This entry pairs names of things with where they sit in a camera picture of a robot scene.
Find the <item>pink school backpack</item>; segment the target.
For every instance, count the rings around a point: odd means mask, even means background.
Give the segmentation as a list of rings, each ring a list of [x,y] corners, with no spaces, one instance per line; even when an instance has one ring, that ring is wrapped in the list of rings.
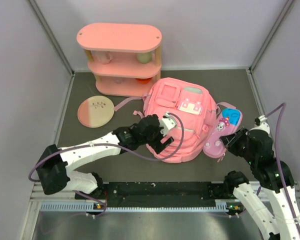
[[[183,163],[195,159],[203,151],[220,113],[219,104],[206,88],[166,77],[158,80],[141,99],[143,111],[135,111],[134,115],[143,118],[156,114],[161,118],[169,112],[179,117],[177,126],[168,133],[174,141],[159,154],[148,148],[155,158],[166,163]]]

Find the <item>pink pencil case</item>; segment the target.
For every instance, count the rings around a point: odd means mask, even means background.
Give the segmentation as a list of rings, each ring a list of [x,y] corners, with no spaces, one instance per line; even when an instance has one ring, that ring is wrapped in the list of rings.
[[[221,111],[211,133],[207,137],[203,152],[210,158],[222,159],[227,148],[221,137],[234,134],[241,124],[243,115],[235,108],[225,108]]]

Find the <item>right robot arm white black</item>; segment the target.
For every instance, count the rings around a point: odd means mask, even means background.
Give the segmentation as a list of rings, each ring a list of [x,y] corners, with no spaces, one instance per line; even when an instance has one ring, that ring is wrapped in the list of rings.
[[[272,210],[263,204],[242,172],[232,171],[224,178],[223,192],[237,198],[256,223],[265,240],[300,240],[300,211],[295,181],[290,168],[273,151],[269,128],[242,128],[220,137],[227,150],[242,157],[250,166]]]

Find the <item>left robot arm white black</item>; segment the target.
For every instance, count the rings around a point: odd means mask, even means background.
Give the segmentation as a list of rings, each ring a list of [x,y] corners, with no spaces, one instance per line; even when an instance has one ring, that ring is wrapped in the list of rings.
[[[64,148],[54,144],[46,147],[36,167],[44,194],[53,195],[67,190],[99,198],[104,191],[102,179],[94,172],[78,172],[77,168],[105,157],[133,152],[143,145],[150,146],[159,154],[174,141],[172,137],[165,142],[162,139],[176,126],[173,116],[166,114],[159,118],[153,114],[86,143]]]

